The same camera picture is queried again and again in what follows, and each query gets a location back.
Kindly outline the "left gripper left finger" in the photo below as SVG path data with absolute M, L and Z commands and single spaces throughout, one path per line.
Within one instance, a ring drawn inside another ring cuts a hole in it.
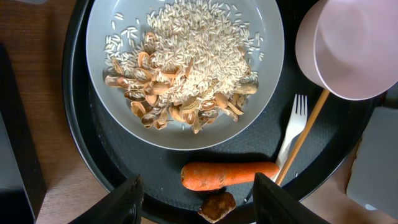
M 143 200 L 141 177 L 131 177 L 70 223 L 140 224 Z

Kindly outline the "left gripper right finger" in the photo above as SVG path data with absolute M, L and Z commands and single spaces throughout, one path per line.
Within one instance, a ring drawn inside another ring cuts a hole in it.
M 255 174 L 253 201 L 257 224 L 328 223 L 262 173 Z

